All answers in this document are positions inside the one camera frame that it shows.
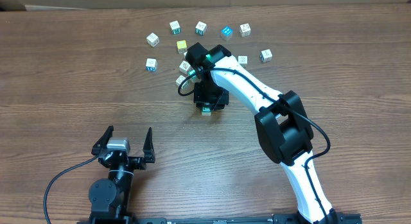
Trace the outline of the green 7 wooden block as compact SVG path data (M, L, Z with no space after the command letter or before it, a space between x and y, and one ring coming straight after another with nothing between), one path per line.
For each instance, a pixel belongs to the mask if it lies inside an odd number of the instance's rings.
M211 115L210 107L202 107L202 115L203 116L210 116Z

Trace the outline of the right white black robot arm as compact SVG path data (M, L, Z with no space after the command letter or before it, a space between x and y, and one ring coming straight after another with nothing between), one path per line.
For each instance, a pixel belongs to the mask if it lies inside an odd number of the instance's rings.
M207 50L200 43L188 48L186 61L198 78L192 94L203 113L221 110L229 95L237 97L253 114L258 141L267 157L280 164L297 199L301 223L337 223L337 213L319 182L312 151L313 130L300 97L271 89L246 71L221 45Z

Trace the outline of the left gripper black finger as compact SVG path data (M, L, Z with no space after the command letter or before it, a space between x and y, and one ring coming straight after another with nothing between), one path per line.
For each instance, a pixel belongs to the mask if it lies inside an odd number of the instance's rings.
M149 127L146 139L144 141L143 146L143 153L144 153L144 161L146 163L154 163L155 162L155 151L153 148L153 141L152 141L152 128Z
M109 139L112 137L113 131L114 131L114 127L112 125L108 126L105 133L93 145L92 150L91 150L92 155L99 155L100 151L107 147L107 143L109 142Z

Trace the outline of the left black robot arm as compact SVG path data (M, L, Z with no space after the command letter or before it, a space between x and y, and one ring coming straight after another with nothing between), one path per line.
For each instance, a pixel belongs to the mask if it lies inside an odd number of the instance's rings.
M128 212L134 171L145 170L147 164L155 162L151 128L144 141L142 157L130 156L128 138L113 137L113 131L114 127L109 126L91 150L109 174L89 189L89 223L137 223L137 218Z

